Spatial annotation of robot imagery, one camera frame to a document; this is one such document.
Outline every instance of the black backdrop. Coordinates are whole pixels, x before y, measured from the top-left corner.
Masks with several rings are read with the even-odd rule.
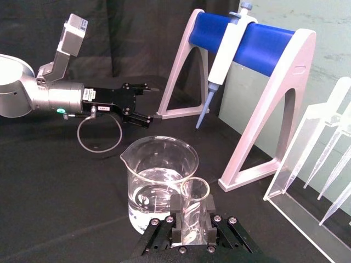
[[[239,0],[0,0],[0,53],[21,58],[35,73],[53,60],[70,13],[89,21],[68,79],[125,76],[168,78],[188,18],[195,8],[227,15]],[[211,68],[214,55],[209,55]],[[177,87],[200,100],[191,54]],[[223,88],[211,103],[219,112]]]

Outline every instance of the robotic arm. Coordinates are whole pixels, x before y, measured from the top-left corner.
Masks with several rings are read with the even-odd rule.
[[[21,117],[32,110],[56,111],[69,117],[95,118],[97,113],[116,113],[124,122],[149,127],[152,116],[135,112],[136,96],[148,85],[125,83],[116,89],[90,88],[82,83],[60,81],[70,56],[77,56],[88,21],[71,14],[64,24],[53,62],[39,68],[37,77],[24,61],[0,54],[0,115]]]

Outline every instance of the green light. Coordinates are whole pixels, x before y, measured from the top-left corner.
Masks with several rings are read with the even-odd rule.
[[[58,108],[56,111],[62,114],[66,112],[64,108]]]

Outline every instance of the gray wall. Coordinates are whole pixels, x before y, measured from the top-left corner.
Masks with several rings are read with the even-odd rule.
[[[349,76],[351,68],[351,6],[344,1],[319,1],[319,0],[253,0],[251,15],[257,18],[260,24],[282,27],[290,30],[308,28],[317,32],[316,50],[312,69],[301,109],[301,117],[310,104],[325,102],[336,84],[343,76]],[[253,72],[241,65],[233,63],[227,77],[224,97],[220,109],[220,118],[242,133],[246,124],[263,92],[268,77]],[[284,102],[269,118],[256,145],[273,156],[278,143],[282,109]],[[326,129],[319,139],[312,156],[301,171],[301,178],[306,180],[313,168],[314,161],[325,147],[333,130]],[[311,186],[320,191],[326,177],[345,151],[345,139],[333,150],[329,161],[320,171]],[[340,190],[350,182],[349,168],[346,168],[338,181],[326,192],[326,197],[331,201],[340,193]],[[343,207],[351,214],[349,201]]]

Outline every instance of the water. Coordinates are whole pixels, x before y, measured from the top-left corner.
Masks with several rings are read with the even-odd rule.
[[[168,182],[169,184],[151,184],[140,178],[134,178],[129,189],[134,189],[128,195],[129,219],[133,227],[141,234],[144,233],[152,218],[160,220],[169,215],[169,200],[171,195],[180,193],[180,184],[171,182],[183,177],[175,170],[166,168],[150,168],[139,173],[144,178]]]

